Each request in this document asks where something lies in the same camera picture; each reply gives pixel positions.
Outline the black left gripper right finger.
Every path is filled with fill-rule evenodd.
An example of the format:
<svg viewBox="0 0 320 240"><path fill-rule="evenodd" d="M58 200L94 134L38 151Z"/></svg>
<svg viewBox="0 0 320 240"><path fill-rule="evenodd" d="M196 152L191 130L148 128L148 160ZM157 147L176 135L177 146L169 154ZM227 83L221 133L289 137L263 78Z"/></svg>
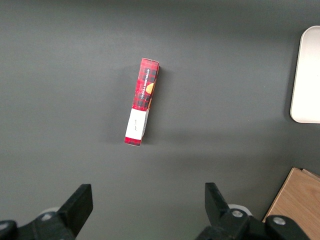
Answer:
<svg viewBox="0 0 320 240"><path fill-rule="evenodd" d="M197 240L308 240L308 235L291 218L270 215L264 222L240 208L230 208L215 183L204 188L204 205L210 225Z"/></svg>

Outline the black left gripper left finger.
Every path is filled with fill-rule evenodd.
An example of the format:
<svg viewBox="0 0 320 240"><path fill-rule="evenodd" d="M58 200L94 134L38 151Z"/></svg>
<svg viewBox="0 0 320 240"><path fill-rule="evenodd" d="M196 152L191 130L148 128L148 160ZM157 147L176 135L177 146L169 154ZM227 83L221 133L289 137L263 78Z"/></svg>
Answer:
<svg viewBox="0 0 320 240"><path fill-rule="evenodd" d="M14 220L2 220L0 238L2 240L75 240L92 210L92 186L81 184L58 210L47 210L23 226L18 226Z"/></svg>

